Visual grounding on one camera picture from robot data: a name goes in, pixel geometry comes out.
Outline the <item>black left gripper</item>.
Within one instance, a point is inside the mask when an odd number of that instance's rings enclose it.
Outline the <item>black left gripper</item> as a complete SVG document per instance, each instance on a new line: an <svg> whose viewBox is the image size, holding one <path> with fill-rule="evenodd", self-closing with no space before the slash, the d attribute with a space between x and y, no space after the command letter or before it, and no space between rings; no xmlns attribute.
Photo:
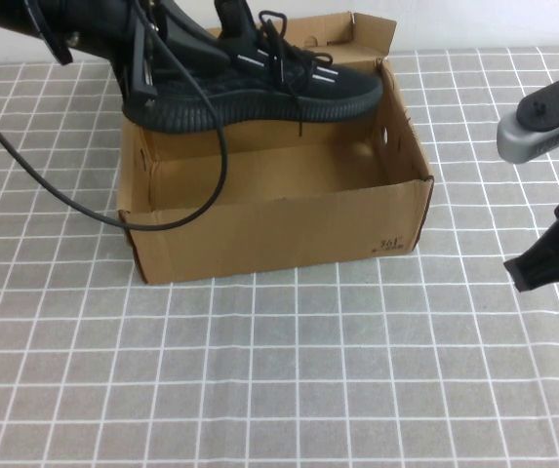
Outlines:
<svg viewBox="0 0 559 468"><path fill-rule="evenodd" d="M63 62L71 50L111 65L126 107L170 107L172 53L199 73L222 73L231 65L217 39L175 1L65 1Z"/></svg>

